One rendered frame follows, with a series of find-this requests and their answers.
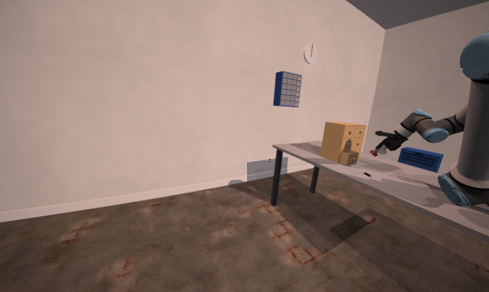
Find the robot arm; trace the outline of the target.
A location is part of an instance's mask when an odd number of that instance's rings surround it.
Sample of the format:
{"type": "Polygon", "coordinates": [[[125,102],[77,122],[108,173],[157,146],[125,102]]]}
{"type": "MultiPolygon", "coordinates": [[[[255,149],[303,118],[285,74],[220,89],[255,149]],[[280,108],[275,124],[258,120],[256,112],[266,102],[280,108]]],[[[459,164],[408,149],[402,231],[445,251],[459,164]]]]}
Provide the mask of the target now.
{"type": "Polygon", "coordinates": [[[438,175],[438,182],[455,205],[489,207],[489,31],[465,46],[460,68],[471,88],[469,102],[456,115],[434,122],[416,109],[395,130],[404,137],[417,131],[430,143],[464,132],[458,161],[449,173],[438,175]]]}

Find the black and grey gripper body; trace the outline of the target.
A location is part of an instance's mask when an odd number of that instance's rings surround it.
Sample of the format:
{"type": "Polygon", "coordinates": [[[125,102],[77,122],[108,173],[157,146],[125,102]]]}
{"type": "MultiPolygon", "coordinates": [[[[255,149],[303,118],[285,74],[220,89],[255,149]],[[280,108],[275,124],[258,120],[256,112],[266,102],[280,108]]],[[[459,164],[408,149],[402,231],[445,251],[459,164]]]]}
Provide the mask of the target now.
{"type": "Polygon", "coordinates": [[[396,134],[394,135],[394,137],[387,137],[385,142],[384,142],[384,145],[390,150],[390,151],[394,151],[396,149],[398,149],[400,146],[402,146],[401,144],[405,141],[408,140],[407,137],[404,137],[402,135],[400,135],[396,130],[394,131],[396,134]]]}

